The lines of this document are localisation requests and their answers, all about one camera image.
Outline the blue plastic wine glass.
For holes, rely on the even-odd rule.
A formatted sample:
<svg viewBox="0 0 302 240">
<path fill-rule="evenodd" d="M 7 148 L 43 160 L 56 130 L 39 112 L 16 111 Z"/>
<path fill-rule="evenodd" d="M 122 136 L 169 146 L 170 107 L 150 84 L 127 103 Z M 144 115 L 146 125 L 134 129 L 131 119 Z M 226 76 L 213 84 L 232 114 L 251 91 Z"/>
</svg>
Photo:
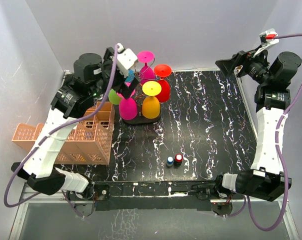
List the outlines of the blue plastic wine glass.
<svg viewBox="0 0 302 240">
<path fill-rule="evenodd" d="M 128 75 L 125 79 L 125 83 L 131 83 L 135 79 L 135 72 L 132 69 L 128 70 Z"/>
</svg>

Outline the green plastic wine glass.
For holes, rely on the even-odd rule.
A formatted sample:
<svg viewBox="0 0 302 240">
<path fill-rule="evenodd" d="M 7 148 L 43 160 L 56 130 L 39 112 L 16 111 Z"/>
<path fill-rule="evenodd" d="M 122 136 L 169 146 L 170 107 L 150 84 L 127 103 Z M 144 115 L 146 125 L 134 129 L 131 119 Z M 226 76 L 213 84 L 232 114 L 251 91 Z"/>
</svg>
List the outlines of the green plastic wine glass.
<svg viewBox="0 0 302 240">
<path fill-rule="evenodd" d="M 113 105 L 119 105 L 122 101 L 122 98 L 113 89 L 109 91 L 108 99 Z"/>
</svg>

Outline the magenta plastic wine glass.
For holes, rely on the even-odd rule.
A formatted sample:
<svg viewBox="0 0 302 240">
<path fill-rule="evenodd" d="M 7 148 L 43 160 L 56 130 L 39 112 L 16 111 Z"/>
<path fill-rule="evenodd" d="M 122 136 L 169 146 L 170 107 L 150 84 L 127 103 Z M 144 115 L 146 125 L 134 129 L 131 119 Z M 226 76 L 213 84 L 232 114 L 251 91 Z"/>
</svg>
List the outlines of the magenta plastic wine glass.
<svg viewBox="0 0 302 240">
<path fill-rule="evenodd" d="M 154 81 L 156 79 L 156 75 L 148 63 L 154 62 L 155 56 L 151 51 L 141 51 L 137 55 L 138 61 L 143 63 L 144 66 L 139 71 L 140 83 L 143 85 L 148 81 Z"/>
</svg>

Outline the red plastic wine glass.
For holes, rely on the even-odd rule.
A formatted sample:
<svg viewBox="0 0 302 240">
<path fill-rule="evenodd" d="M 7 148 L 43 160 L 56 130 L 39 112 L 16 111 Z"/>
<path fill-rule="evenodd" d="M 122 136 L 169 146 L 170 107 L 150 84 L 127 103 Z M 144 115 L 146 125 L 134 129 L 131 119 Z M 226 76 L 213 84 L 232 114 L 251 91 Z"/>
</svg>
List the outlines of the red plastic wine glass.
<svg viewBox="0 0 302 240">
<path fill-rule="evenodd" d="M 169 77 L 172 73 L 172 69 L 167 64 L 158 64 L 154 68 L 154 74 L 159 77 L 157 81 L 161 86 L 161 92 L 156 95 L 156 98 L 160 103 L 167 102 L 171 95 L 171 87 L 166 80 L 166 77 Z"/>
</svg>

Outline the orange plastic wine glass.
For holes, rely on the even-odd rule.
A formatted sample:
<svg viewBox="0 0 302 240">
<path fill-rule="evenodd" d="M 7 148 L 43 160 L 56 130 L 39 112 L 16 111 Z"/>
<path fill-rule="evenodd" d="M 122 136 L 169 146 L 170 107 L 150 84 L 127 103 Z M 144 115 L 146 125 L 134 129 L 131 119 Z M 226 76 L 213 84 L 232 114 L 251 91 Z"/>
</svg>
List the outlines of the orange plastic wine glass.
<svg viewBox="0 0 302 240">
<path fill-rule="evenodd" d="M 142 103 L 142 115 L 147 119 L 155 119 L 160 115 L 160 102 L 157 95 L 162 91 L 157 81 L 148 81 L 143 84 L 142 92 L 147 96 Z"/>
</svg>

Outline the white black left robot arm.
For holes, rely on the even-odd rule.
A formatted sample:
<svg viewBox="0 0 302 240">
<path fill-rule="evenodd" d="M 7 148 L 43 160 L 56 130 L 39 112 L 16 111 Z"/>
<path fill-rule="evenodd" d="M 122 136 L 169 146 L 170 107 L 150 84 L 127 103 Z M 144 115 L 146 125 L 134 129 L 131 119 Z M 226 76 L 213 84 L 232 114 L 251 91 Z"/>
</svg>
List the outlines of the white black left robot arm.
<svg viewBox="0 0 302 240">
<path fill-rule="evenodd" d="M 104 56 L 84 53 L 73 64 L 73 73 L 66 76 L 57 90 L 42 130 L 28 155 L 15 162 L 11 170 L 33 190 L 53 195 L 58 191 L 76 192 L 88 200 L 94 195 L 94 187 L 87 177 L 54 166 L 65 141 L 74 127 L 85 119 L 87 109 L 94 99 L 103 95 L 108 98 L 110 90 L 128 99 L 139 84 L 135 77 L 127 86 L 129 70 L 138 61 L 137 55 L 121 44 L 108 47 Z"/>
</svg>

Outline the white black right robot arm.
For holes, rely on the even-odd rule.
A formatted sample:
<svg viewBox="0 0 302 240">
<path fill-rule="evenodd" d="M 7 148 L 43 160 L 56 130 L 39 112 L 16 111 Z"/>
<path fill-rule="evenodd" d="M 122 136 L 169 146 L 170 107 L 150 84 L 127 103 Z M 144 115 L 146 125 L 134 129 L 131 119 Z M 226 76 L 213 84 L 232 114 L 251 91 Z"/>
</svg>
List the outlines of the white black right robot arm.
<svg viewBox="0 0 302 240">
<path fill-rule="evenodd" d="M 288 86 L 302 64 L 302 59 L 290 51 L 281 52 L 272 64 L 268 51 L 239 51 L 232 58 L 215 62 L 225 77 L 237 67 L 237 77 L 250 76 L 258 83 L 254 95 L 258 121 L 255 157 L 249 170 L 237 174 L 225 173 L 216 178 L 214 194 L 224 199 L 231 193 L 272 202 L 288 192 L 292 179 L 285 177 L 278 150 L 282 149 L 285 110 L 291 104 Z"/>
</svg>

